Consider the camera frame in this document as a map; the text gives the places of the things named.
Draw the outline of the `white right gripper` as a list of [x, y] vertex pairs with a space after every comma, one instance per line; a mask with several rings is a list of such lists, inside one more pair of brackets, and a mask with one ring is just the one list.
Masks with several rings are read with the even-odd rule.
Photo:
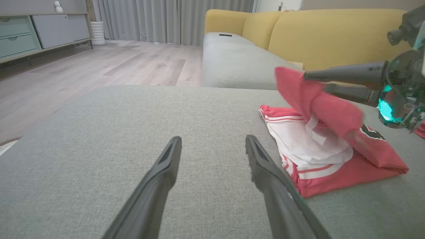
[[416, 130], [424, 122], [424, 47], [401, 53], [389, 63], [306, 71], [303, 78], [325, 82], [324, 91], [328, 94], [378, 107], [379, 119], [387, 127]]

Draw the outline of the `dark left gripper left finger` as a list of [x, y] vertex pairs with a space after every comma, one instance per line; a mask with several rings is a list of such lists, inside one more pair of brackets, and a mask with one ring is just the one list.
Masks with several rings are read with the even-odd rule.
[[156, 239], [168, 193], [175, 185], [182, 152], [182, 138], [170, 139], [121, 208], [104, 239]]

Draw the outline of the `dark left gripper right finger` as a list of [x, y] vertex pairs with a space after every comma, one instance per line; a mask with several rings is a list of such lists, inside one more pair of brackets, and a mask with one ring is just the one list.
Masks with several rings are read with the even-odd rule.
[[273, 162], [259, 140], [247, 135], [245, 142], [252, 181], [264, 195], [273, 238], [329, 239], [288, 174]]

